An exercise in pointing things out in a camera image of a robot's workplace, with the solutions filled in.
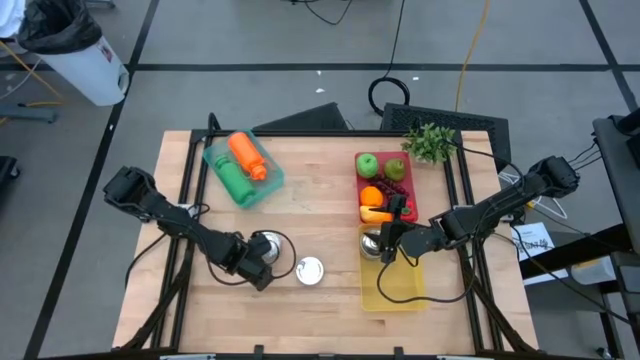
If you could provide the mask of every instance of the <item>orange bottle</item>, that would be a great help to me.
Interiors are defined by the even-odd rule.
[[[263,165],[264,157],[253,145],[247,134],[237,132],[229,136],[228,144],[240,166],[244,171],[251,174],[252,180],[264,180],[267,178],[267,168]]]

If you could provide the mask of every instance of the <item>orange bottle cap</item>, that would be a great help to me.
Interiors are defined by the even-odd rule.
[[[267,178],[267,168],[263,165],[256,165],[251,169],[252,180],[264,180]]]

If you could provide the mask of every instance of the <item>wooden tabletop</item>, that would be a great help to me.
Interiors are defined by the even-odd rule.
[[[467,148],[490,152],[485,132],[463,132]],[[154,177],[158,190],[176,202],[190,133],[164,135]],[[204,202],[211,212],[201,217],[205,226],[241,231],[245,236],[260,229],[287,234],[299,258],[323,261],[325,275],[313,287],[302,285],[292,274],[274,281],[265,291],[250,285],[226,287],[207,271],[197,253],[191,275],[182,329],[183,352],[247,353],[262,344],[268,353],[389,354],[402,346],[407,354],[472,354],[473,343],[465,301],[429,303],[419,312],[365,312],[360,305],[359,250],[355,237],[359,225],[354,154],[398,151],[401,138],[364,137],[260,137],[262,145],[285,172],[282,189],[250,210],[239,209],[209,170]],[[190,195],[202,149],[196,158]],[[492,158],[467,152],[476,201],[499,188]],[[412,163],[420,221],[450,208],[442,165]],[[458,194],[463,194],[456,173]],[[497,232],[510,236],[505,225]],[[160,231],[142,225],[136,252]],[[147,254],[131,273],[114,346],[128,341],[158,301],[168,252],[168,241]],[[498,307],[522,337],[537,346],[514,247],[494,237],[486,242],[493,293]],[[274,266],[279,274],[291,266],[291,251],[283,250]],[[451,298],[463,290],[460,265],[453,251],[429,253],[421,258],[427,295]],[[214,268],[221,275],[220,269]],[[485,346],[489,347],[486,313],[478,301]],[[174,308],[168,312],[163,344],[168,344]]]

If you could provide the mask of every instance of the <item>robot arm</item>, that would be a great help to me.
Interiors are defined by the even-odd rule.
[[[395,260],[398,245],[408,256],[418,258],[429,251],[450,250],[474,237],[486,237],[500,218],[538,196],[564,197],[578,188],[580,178],[562,157],[548,157],[529,169],[516,184],[473,205],[457,207],[429,219],[429,225],[400,220],[404,196],[394,196],[386,208],[377,211],[394,214],[393,221],[382,223],[380,235],[367,234],[378,243],[384,263]]]
[[[273,280],[271,267],[262,259],[271,244],[262,233],[254,233],[245,242],[239,232],[223,233],[202,226],[187,210],[169,203],[146,172],[122,167],[103,191],[108,204],[142,221],[156,220],[172,237],[194,241],[209,262],[228,274],[240,275],[258,291]]]

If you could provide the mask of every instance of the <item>gray floor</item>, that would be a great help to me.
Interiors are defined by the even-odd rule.
[[[120,58],[128,60],[150,0],[116,3],[116,10],[92,13]],[[640,63],[638,29],[633,25],[638,2],[590,3],[618,62]],[[324,0],[313,5],[335,18],[344,4]],[[494,0],[491,6],[472,63],[606,64],[578,1]],[[385,63],[399,9],[399,1],[355,0],[344,22],[329,27],[304,6],[278,0],[160,0],[140,63]],[[407,0],[396,61],[461,63],[481,11],[480,1]],[[110,108],[94,107],[57,74],[39,73],[65,94],[59,121],[10,121],[0,127],[0,154],[17,157],[23,168],[0,209],[0,288],[10,289],[0,297],[2,359],[24,353],[111,113]],[[0,72],[0,87],[15,85],[23,75]],[[357,129],[376,129],[380,118],[370,110],[366,91],[381,75],[315,70],[136,72],[41,355],[106,351],[111,345],[123,276],[139,229],[133,218],[101,200],[99,189],[120,166],[153,171],[162,133],[203,127],[210,111],[224,128],[248,128],[335,101]],[[412,104],[453,108],[457,72],[392,75],[407,83]],[[639,73],[624,76],[633,91],[640,91]],[[6,101],[51,98],[32,79]],[[376,98],[379,103],[402,100],[397,90],[384,86]],[[470,71],[460,110],[508,118],[513,160],[523,168],[543,156],[575,156],[590,144],[594,118],[628,112],[611,71]],[[580,190],[562,200],[568,223],[597,231],[620,222],[602,164],[581,173]],[[539,218],[532,214],[530,219]],[[553,223],[548,227],[560,229]],[[536,301],[540,296],[564,295],[555,288],[531,289],[543,349],[593,356],[593,349],[604,345],[596,314]]]

